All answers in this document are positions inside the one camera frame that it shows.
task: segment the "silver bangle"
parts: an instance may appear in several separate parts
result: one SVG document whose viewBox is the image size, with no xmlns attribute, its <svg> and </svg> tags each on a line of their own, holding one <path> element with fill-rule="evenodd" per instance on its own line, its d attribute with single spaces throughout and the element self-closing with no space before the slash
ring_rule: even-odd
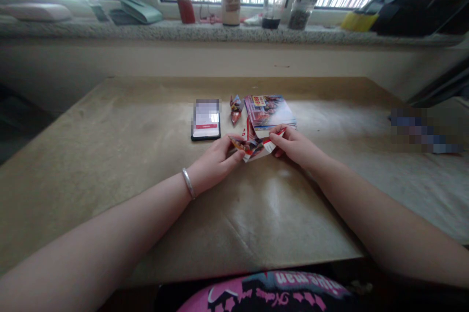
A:
<svg viewBox="0 0 469 312">
<path fill-rule="evenodd" d="M 186 181 L 187 188 L 189 189 L 189 192 L 191 193 L 192 200 L 196 199 L 197 196 L 195 195 L 195 191 L 194 191 L 194 188 L 192 187 L 191 179 L 189 179 L 189 175 L 187 174 L 186 168 L 182 168 L 182 175 L 184 176 L 184 180 Z"/>
</svg>

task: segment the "window sill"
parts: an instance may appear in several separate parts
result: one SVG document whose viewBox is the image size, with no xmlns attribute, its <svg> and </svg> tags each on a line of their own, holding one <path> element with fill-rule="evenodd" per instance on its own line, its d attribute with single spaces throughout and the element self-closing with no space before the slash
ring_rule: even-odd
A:
<svg viewBox="0 0 469 312">
<path fill-rule="evenodd" d="M 260 27 L 224 27 L 222 24 L 184 25 L 180 21 L 162 21 L 151 25 L 116 26 L 95 19 L 74 19 L 60 23 L 20 22 L 0 17 L 1 38 L 67 38 L 67 39 L 133 39 L 149 41 L 250 42 L 301 45 L 413 45 L 454 46 L 464 36 L 431 35 L 425 38 L 378 36 L 373 32 L 359 33 L 339 27 L 308 26 L 293 31 L 281 25 L 277 30 Z"/>
</svg>

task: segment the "tabletop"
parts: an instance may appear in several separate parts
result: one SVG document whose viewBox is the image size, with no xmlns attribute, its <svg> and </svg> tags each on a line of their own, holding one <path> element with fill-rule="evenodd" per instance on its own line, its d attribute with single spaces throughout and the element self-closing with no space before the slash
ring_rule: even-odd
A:
<svg viewBox="0 0 469 312">
<path fill-rule="evenodd" d="M 195 99 L 283 94 L 298 130 L 417 214 L 469 243 L 469 159 L 403 152 L 404 106 L 366 78 L 108 78 L 0 168 L 1 273 L 59 235 L 188 167 Z M 287 159 L 241 164 L 193 201 L 125 285 L 361 257 L 317 185 Z"/>
</svg>

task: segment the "red bottle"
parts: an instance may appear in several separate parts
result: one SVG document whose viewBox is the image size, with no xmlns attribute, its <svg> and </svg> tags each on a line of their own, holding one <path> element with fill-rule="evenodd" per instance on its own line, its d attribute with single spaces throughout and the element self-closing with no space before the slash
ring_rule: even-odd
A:
<svg viewBox="0 0 469 312">
<path fill-rule="evenodd" d="M 191 0 L 177 0 L 182 23 L 195 23 L 194 7 Z"/>
</svg>

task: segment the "wall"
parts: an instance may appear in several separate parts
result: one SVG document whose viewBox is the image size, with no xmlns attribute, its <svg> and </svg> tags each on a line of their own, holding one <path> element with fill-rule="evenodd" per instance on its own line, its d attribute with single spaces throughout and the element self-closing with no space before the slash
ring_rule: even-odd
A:
<svg viewBox="0 0 469 312">
<path fill-rule="evenodd" d="M 405 100 L 468 54 L 467 47 L 2 41 L 0 83 L 53 113 L 67 110 L 108 76 L 366 76 Z"/>
</svg>

